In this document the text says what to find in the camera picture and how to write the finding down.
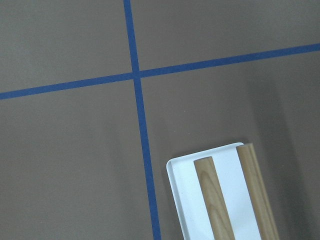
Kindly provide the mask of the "wooden rod far side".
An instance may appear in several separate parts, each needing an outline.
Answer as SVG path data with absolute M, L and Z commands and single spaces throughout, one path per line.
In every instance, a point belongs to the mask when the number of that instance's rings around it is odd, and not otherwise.
M 279 232 L 252 143 L 236 147 L 245 183 L 262 240 L 279 240 Z

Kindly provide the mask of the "white rectangular tray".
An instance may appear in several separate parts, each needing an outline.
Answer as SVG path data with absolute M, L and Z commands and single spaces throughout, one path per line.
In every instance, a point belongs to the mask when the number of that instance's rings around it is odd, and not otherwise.
M 186 240 L 213 240 L 194 161 L 212 157 L 232 230 L 237 240 L 259 240 L 257 220 L 236 147 L 232 143 L 170 159 L 167 174 Z

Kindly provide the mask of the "wooden rod near tray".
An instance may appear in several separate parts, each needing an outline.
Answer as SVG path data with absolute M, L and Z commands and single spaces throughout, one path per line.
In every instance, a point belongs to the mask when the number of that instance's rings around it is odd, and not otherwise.
M 235 234 L 222 193 L 213 158 L 193 162 L 215 240 L 234 240 Z

